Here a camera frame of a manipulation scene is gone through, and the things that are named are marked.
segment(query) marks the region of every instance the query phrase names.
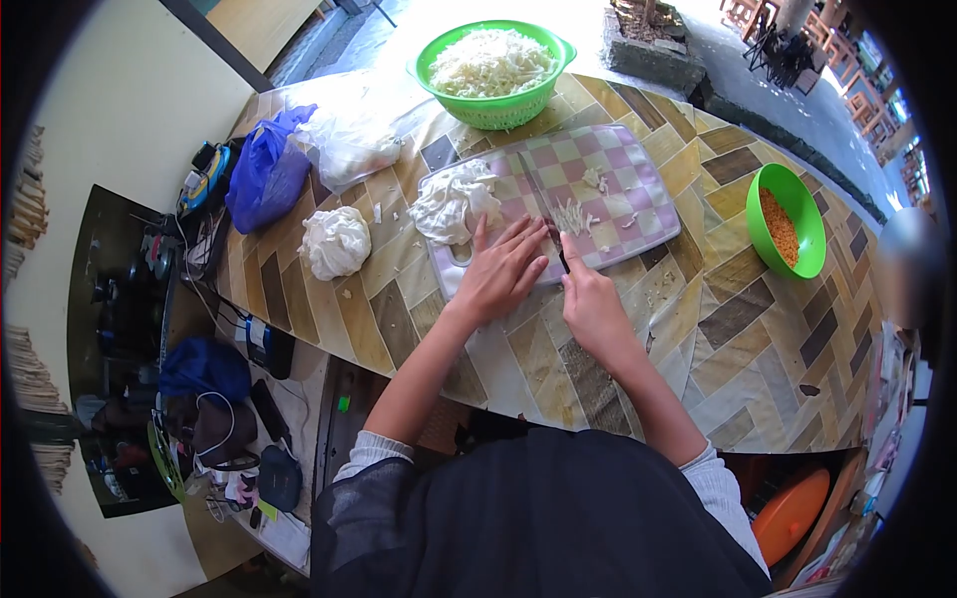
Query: cutting board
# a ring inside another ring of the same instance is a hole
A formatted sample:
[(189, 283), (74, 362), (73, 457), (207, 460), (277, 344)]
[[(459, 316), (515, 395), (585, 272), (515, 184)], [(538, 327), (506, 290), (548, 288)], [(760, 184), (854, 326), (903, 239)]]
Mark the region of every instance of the cutting board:
[[(583, 126), (496, 147), (423, 177), (419, 189), (439, 172), (462, 162), (487, 162), (499, 177), (492, 195), (501, 201), (503, 216), (502, 222), (488, 233), (492, 243), (523, 215), (542, 215), (519, 162), (519, 152), (550, 206), (558, 201), (565, 205), (574, 197), (581, 202), (583, 215), (590, 213), (598, 218), (599, 222), (591, 225), (591, 236), (582, 231), (571, 237), (579, 255), (595, 270), (657, 247), (681, 230), (678, 212), (661, 175), (648, 152), (623, 124)], [(582, 180), (587, 168), (597, 168), (600, 176), (607, 179), (606, 193)], [(467, 218), (466, 226), (474, 232), (476, 220)], [(439, 288), (449, 300), (471, 261), (472, 241), (468, 247), (428, 241), (428, 250)], [(535, 255), (548, 256), (548, 267), (536, 284), (560, 282), (565, 269), (548, 237)]]

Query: patterned tablecloth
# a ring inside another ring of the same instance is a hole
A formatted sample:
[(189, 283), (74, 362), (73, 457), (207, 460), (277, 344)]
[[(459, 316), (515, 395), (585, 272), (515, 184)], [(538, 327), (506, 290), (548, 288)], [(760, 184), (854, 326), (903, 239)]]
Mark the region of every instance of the patterned tablecloth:
[[(322, 80), (315, 79), (253, 97), (234, 134), (281, 109), (322, 105), (321, 89)], [(725, 451), (793, 453), (859, 444), (869, 331), (879, 328), (881, 317), (871, 271), (877, 240), (834, 191), (774, 146), (691, 104), (568, 74), (539, 117), (508, 132), (468, 127), (434, 100), (416, 108), (415, 119), (419, 125), (393, 167), (341, 197), (320, 186), (313, 172), (287, 216), (258, 233), (232, 230), (220, 293), (307, 343), (391, 376), (444, 304), (425, 243), (416, 242), (423, 237), (406, 212), (418, 180), (490, 147), (622, 122), (658, 167), (682, 230), (603, 272), (614, 280), (638, 338), (648, 341), (652, 363), (695, 423)], [(769, 271), (749, 241), (746, 191), (754, 171), (769, 162), (800, 174), (824, 214), (828, 256), (813, 280)], [(371, 223), (376, 203), (382, 224), (369, 225), (372, 254), (363, 269), (316, 280), (297, 254), (302, 220), (316, 208), (352, 205)], [(559, 288), (539, 288), (515, 313), (473, 335), (443, 394), (558, 428), (641, 438), (628, 398), (571, 338), (563, 300)]]

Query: knife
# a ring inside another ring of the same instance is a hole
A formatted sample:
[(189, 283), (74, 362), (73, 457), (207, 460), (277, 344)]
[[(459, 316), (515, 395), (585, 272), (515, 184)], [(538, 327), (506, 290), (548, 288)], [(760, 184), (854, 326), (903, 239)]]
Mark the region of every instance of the knife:
[(522, 165), (522, 170), (525, 172), (525, 178), (528, 179), (528, 186), (532, 189), (532, 195), (535, 196), (535, 203), (538, 204), (539, 211), (542, 213), (542, 218), (545, 220), (545, 225), (548, 227), (548, 236), (551, 238), (552, 244), (555, 246), (555, 249), (558, 251), (558, 258), (562, 260), (562, 267), (565, 268), (565, 274), (571, 274), (571, 270), (568, 269), (568, 264), (565, 262), (565, 250), (562, 249), (562, 237), (558, 234), (558, 227), (555, 226), (555, 220), (551, 217), (551, 209), (548, 206), (548, 203), (545, 201), (545, 197), (542, 195), (542, 191), (539, 189), (538, 184), (535, 182), (535, 177), (532, 176), (532, 171), (528, 167), (528, 162), (525, 161), (525, 157), (522, 155), (521, 151), (518, 152), (519, 163)]

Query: green bowl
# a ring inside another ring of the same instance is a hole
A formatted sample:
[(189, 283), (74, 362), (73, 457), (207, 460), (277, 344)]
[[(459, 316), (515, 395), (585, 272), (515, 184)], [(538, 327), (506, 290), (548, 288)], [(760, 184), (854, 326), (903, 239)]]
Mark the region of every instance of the green bowl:
[[(436, 91), (429, 84), (429, 67), (435, 62), (435, 57), (466, 33), (476, 29), (514, 29), (547, 47), (558, 59), (558, 67), (551, 77), (535, 87), (511, 96), (459, 98)], [(418, 56), (406, 64), (406, 70), (415, 77), (419, 85), (435, 96), (449, 114), (477, 129), (496, 131), (521, 126), (537, 117), (551, 98), (558, 76), (577, 54), (574, 46), (544, 27), (523, 21), (479, 21), (456, 27), (429, 42)]]
[[(781, 256), (771, 240), (768, 223), (761, 212), (758, 188), (767, 188), (788, 213), (797, 233), (797, 263), (793, 268)], [(824, 267), (827, 243), (824, 240), (824, 221), (811, 192), (804, 182), (786, 166), (766, 164), (758, 170), (747, 191), (747, 231), (758, 255), (774, 272), (786, 277), (814, 278)]]

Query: concrete planter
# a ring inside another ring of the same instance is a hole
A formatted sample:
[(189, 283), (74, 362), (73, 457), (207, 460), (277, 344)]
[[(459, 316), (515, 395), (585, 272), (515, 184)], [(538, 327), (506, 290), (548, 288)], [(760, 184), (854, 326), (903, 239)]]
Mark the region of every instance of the concrete planter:
[[(675, 7), (659, 2), (657, 11), (677, 17), (687, 39), (688, 30)], [(611, 7), (605, 9), (604, 37), (605, 61), (608, 68), (618, 73), (680, 90), (685, 97), (691, 95), (704, 77), (704, 62), (691, 55), (685, 44), (657, 40), (657, 44), (652, 45), (622, 35), (618, 15)]]

